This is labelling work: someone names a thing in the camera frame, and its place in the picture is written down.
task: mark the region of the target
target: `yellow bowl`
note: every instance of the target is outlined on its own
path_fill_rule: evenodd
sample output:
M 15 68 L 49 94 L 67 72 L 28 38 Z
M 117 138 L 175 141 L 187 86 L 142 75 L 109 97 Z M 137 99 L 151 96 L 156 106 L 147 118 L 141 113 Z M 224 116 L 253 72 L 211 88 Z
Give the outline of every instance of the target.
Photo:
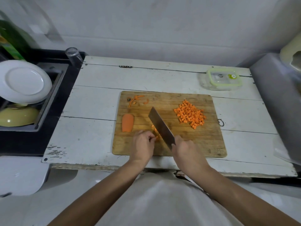
M 5 108 L 0 111 L 0 126 L 18 127 L 35 122 L 39 110 L 32 107 Z

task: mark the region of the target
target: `kitchen knife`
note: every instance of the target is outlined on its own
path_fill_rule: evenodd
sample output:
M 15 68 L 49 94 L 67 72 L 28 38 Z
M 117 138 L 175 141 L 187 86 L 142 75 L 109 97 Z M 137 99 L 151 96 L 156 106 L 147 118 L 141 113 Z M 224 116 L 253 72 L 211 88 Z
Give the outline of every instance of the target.
M 160 136 L 164 140 L 164 142 L 167 144 L 169 149 L 172 148 L 171 144 L 175 144 L 175 137 L 171 133 L 170 129 L 167 127 L 167 125 L 164 123 L 158 112 L 154 107 L 151 108 L 150 113 L 148 114 L 149 119 L 152 121 L 153 125 L 159 132 Z

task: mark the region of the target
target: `cutting board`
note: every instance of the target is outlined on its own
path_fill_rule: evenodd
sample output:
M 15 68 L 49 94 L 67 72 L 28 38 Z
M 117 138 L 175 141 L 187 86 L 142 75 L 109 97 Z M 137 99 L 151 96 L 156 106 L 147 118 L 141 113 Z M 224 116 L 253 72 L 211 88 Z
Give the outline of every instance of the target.
M 133 98 L 135 95 L 144 95 L 135 105 L 129 108 L 127 97 Z M 189 124 L 180 124 L 177 115 L 173 109 L 177 108 L 182 101 L 186 99 L 198 109 L 204 110 L 206 116 L 205 124 L 196 129 Z M 210 95 L 204 94 L 179 94 L 179 93 L 160 93 L 160 92 L 135 92 L 122 91 L 120 95 L 115 134 L 113 140 L 112 152 L 114 155 L 129 155 L 132 144 L 132 137 L 138 130 L 152 130 L 152 122 L 148 114 L 152 106 L 160 114 L 163 121 L 169 127 L 174 135 L 180 135 L 185 140 L 192 140 L 205 157 L 226 157 L 226 147 L 224 144 L 222 132 L 217 120 L 214 104 Z M 121 120 L 124 114 L 134 116 L 134 127 L 132 132 L 122 132 Z M 154 156 L 172 156 L 171 150 L 167 147 L 160 137 L 155 143 Z

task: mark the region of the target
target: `forearm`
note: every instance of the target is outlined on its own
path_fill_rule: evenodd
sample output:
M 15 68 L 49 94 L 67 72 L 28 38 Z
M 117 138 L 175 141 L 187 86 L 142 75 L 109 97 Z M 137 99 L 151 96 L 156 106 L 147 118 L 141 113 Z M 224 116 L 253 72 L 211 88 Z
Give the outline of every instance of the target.
M 194 173 L 191 179 L 245 226 L 300 225 L 285 213 L 222 176 L 211 167 L 201 173 Z
M 140 164 L 127 162 L 75 200 L 49 226 L 95 225 L 142 170 Z

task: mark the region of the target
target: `white table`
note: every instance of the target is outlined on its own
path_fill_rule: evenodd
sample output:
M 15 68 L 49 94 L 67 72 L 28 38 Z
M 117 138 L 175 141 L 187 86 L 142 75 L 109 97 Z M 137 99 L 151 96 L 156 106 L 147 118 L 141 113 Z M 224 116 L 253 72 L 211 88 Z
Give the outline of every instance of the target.
M 115 170 L 128 156 L 112 154 L 123 90 L 209 94 L 213 97 L 228 156 L 208 158 L 229 176 L 297 176 L 293 165 L 273 155 L 279 138 L 249 69 L 235 68 L 243 86 L 233 91 L 202 87 L 217 66 L 86 56 L 42 161 L 56 168 Z M 153 157 L 147 168 L 178 169 L 172 157 Z

